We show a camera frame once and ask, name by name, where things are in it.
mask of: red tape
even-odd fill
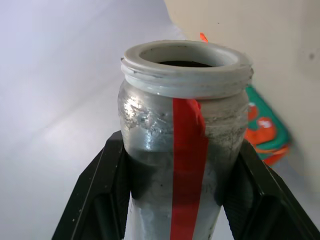
[[[205,171],[208,138],[195,99],[173,99],[173,197],[170,240],[192,240]]]

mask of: jar rim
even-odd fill
[[[197,62],[209,67],[161,64]],[[143,91],[171,98],[222,98],[251,82],[252,62],[244,54],[213,43],[163,40],[129,48],[121,60],[125,79]]]

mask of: white wall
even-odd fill
[[[166,0],[186,36],[247,53],[254,86],[294,139],[289,163],[320,192],[320,1]]]

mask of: red stripe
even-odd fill
[[[200,105],[194,99],[173,99],[173,197],[170,240],[192,240],[208,139]]]

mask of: black holder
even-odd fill
[[[78,178],[53,240],[121,240],[130,199],[120,131]],[[244,141],[225,192],[235,240],[320,240],[320,232],[284,181]]]

